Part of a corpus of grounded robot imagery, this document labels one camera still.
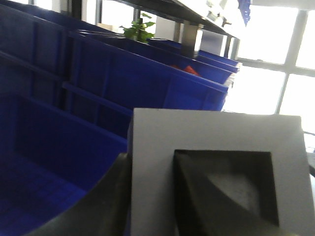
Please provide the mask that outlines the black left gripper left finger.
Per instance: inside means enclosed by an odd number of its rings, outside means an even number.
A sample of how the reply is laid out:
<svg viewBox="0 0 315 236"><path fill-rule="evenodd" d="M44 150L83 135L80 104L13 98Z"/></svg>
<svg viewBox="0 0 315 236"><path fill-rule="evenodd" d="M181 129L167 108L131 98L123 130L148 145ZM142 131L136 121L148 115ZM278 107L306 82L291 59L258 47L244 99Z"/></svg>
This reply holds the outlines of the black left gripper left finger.
<svg viewBox="0 0 315 236"><path fill-rule="evenodd" d="M132 157L120 153L95 187L31 236L122 236L131 199Z"/></svg>

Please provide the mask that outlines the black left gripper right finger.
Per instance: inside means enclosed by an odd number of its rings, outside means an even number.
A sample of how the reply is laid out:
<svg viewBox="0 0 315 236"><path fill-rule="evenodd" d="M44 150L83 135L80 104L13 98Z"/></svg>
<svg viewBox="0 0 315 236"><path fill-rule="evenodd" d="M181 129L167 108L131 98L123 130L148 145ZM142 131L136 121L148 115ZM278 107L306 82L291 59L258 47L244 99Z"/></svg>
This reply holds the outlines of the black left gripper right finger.
<svg viewBox="0 0 315 236"><path fill-rule="evenodd" d="M280 228L272 155L176 150L174 204L182 236L286 236Z"/></svg>

